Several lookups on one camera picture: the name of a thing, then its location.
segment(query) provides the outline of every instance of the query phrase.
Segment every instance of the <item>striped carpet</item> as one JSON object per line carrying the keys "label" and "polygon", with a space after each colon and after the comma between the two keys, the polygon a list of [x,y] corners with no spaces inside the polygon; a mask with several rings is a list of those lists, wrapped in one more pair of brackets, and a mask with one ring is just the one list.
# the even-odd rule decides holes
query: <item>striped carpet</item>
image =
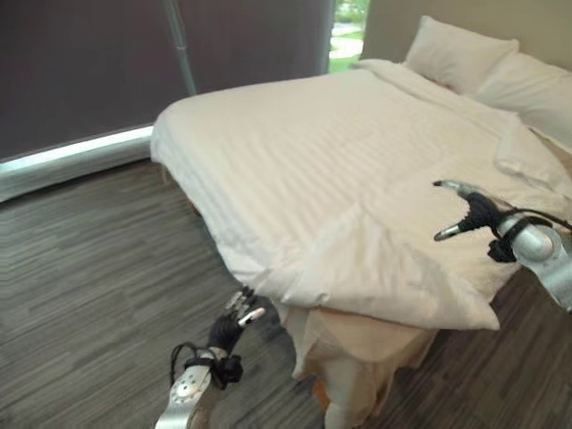
{"label": "striped carpet", "polygon": [[[144,162],[5,204],[0,221],[0,427],[152,426],[171,347],[203,343],[235,287],[182,193]],[[499,332],[441,332],[366,428],[572,428],[572,318],[528,273],[494,306]],[[244,379],[212,427],[320,427],[274,312],[236,351]]]}

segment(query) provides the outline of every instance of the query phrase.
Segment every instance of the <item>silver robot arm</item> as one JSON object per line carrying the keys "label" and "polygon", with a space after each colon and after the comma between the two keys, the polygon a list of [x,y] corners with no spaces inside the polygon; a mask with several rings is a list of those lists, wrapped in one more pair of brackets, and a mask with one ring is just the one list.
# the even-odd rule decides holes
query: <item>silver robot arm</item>
{"label": "silver robot arm", "polygon": [[434,185],[454,189],[470,207],[462,221],[438,232],[436,241],[490,227],[497,239],[490,245],[489,256],[497,262],[518,261],[530,269],[554,301],[572,314],[572,225],[549,214],[515,208],[469,183],[437,181]]}
{"label": "silver robot arm", "polygon": [[[205,349],[192,343],[177,346],[171,356],[169,404],[156,423],[156,429],[207,429],[212,408],[227,383],[242,376],[240,357],[231,356],[244,328],[261,317],[265,310],[252,310],[256,303],[252,290],[243,288],[226,304],[224,313],[211,327]],[[183,348],[193,351],[184,373],[174,381],[174,365]]]}

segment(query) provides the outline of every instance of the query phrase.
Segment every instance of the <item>white comforter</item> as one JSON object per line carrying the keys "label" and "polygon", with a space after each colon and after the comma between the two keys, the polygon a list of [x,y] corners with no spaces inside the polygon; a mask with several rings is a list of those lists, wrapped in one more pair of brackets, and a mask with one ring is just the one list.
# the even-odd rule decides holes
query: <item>white comforter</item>
{"label": "white comforter", "polygon": [[489,231],[433,242],[477,183],[570,215],[572,183],[513,115],[385,61],[181,100],[152,156],[204,216],[225,264],[259,294],[427,328],[498,328],[488,302],[517,269]]}

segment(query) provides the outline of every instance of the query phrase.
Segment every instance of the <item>wire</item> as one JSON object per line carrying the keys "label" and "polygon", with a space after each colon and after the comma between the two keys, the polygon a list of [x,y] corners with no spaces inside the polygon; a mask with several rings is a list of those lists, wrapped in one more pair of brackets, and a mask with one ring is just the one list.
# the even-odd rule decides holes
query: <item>wire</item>
{"label": "wire", "polygon": [[513,212],[513,213],[534,213],[535,215],[540,215],[542,217],[545,217],[546,219],[548,219],[554,223],[557,223],[558,225],[572,231],[572,224],[570,224],[570,223],[568,223],[568,222],[566,222],[566,221],[564,221],[564,220],[562,220],[556,216],[553,216],[552,214],[547,214],[547,213],[541,212],[539,210],[532,210],[530,208],[516,208],[514,210],[511,210],[511,212]]}
{"label": "wire", "polygon": [[177,359],[183,349],[190,349],[193,352],[193,357],[196,358],[198,355],[198,347],[192,342],[183,342],[178,346],[175,346],[171,351],[171,371],[169,372],[169,381],[171,386],[175,384],[175,367],[177,366]]}

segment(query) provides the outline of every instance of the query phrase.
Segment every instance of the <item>dark roller shade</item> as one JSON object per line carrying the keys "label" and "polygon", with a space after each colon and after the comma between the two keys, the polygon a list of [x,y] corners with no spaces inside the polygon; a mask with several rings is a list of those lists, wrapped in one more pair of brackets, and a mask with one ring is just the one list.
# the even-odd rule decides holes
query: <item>dark roller shade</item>
{"label": "dark roller shade", "polygon": [[[181,0],[199,92],[325,70],[332,0]],[[0,158],[152,122],[186,96],[162,0],[0,0]]]}

